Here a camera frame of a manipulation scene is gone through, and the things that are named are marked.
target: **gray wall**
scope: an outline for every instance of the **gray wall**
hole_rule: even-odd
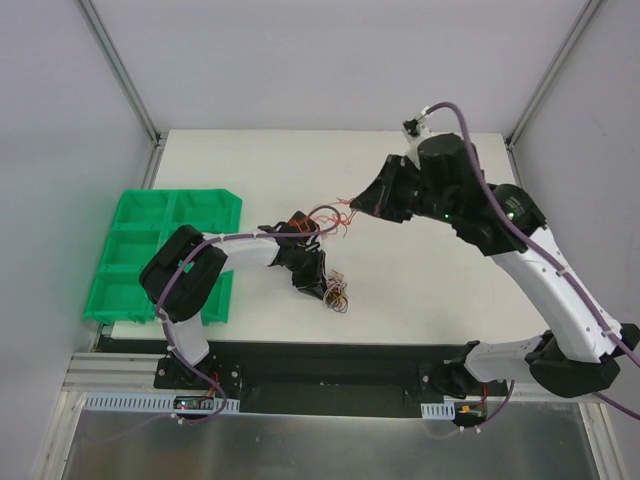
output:
[[[455,100],[502,133],[584,3],[95,0],[161,130],[397,130]]]
[[[567,258],[609,312],[640,319],[640,2],[610,0],[517,144],[525,186]],[[626,359],[611,396],[640,410]],[[630,478],[640,422],[612,413]]]
[[[0,2],[0,66],[0,478],[21,480],[150,144],[73,1]]]

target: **white tabletop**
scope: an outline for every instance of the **white tabletop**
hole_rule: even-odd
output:
[[[474,134],[486,178],[513,183],[499,134]],[[155,188],[226,188],[243,199],[241,230],[287,220],[366,188],[396,132],[172,130]],[[346,237],[324,242],[327,269],[346,277],[342,315],[297,292],[283,268],[235,273],[227,324],[210,340],[456,344],[527,338],[546,329],[519,287],[448,225],[414,217],[402,225],[359,214]],[[160,325],[117,322],[114,338],[163,338]]]

